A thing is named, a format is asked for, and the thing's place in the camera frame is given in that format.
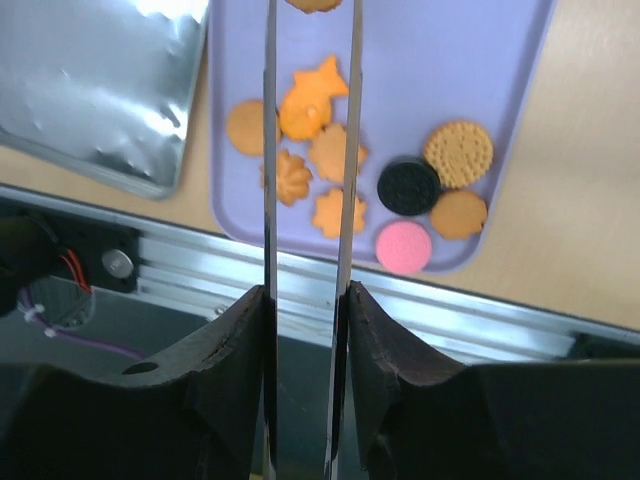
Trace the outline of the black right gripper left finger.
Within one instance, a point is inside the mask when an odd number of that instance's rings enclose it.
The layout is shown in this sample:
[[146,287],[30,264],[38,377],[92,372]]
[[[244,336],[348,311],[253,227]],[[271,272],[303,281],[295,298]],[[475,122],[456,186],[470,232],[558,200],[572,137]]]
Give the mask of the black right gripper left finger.
[[263,378],[265,290],[126,370],[1,367],[5,479],[246,479]]

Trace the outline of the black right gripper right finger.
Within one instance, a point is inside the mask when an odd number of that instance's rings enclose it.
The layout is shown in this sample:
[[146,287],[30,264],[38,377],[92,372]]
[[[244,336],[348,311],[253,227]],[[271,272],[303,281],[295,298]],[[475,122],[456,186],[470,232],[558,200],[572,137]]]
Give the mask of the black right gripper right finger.
[[639,360],[465,365],[348,294],[360,461],[372,479],[635,479]]

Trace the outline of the metal tongs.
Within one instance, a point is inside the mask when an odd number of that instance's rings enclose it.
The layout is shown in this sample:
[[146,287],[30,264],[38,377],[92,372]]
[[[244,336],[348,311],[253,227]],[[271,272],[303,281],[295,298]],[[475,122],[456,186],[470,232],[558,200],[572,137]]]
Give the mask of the metal tongs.
[[[277,149],[276,149],[276,72],[277,3],[267,3],[265,65],[263,71],[264,138],[264,298],[265,346],[263,347],[264,453],[263,474],[277,477]],[[325,479],[339,477],[346,366],[349,338],[348,293],[351,281],[354,213],[358,170],[362,99],[363,3],[353,3],[351,58],[349,74],[344,192],[339,236],[338,267],[333,317],[329,397],[327,407]]]

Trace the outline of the orange fish cookie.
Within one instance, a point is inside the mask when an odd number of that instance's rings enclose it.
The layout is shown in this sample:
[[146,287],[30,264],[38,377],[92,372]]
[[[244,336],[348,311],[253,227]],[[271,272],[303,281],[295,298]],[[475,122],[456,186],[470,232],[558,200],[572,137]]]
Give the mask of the orange fish cookie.
[[349,87],[338,69],[335,54],[327,56],[315,70],[293,74],[293,86],[279,108],[282,132],[293,141],[313,139],[332,118],[332,99],[349,95]]

